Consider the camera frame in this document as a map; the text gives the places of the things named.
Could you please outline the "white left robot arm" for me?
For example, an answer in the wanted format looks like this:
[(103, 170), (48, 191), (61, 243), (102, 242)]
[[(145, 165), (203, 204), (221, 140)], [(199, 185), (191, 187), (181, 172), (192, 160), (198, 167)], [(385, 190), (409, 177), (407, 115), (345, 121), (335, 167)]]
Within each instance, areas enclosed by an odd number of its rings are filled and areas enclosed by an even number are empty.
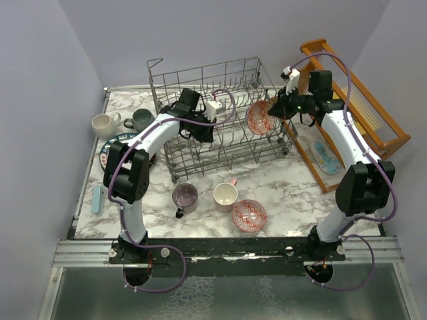
[(142, 197), (149, 187), (149, 163), (169, 140), (182, 131), (202, 143), (214, 141), (217, 117), (224, 112), (218, 100), (204, 101), (200, 93), (185, 88), (179, 99), (158, 111), (154, 121), (127, 143), (109, 148), (103, 184), (108, 199), (117, 205), (121, 231), (119, 248), (133, 263), (147, 256), (147, 230), (143, 223)]

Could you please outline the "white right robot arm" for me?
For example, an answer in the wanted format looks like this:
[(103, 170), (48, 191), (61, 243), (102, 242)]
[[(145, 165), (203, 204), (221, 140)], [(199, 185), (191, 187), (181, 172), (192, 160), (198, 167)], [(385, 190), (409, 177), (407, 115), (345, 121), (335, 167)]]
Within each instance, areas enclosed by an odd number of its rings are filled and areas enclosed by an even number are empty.
[(281, 77), (286, 86), (278, 91), (268, 115), (279, 119), (291, 119), (296, 114), (312, 116), (333, 141), (346, 169), (336, 189), (335, 209), (311, 230), (306, 245), (308, 256), (321, 261), (354, 222), (370, 220), (375, 211), (387, 204), (395, 167), (369, 150), (346, 103), (334, 98), (331, 71), (310, 71), (307, 95), (298, 91), (298, 70), (286, 67)]

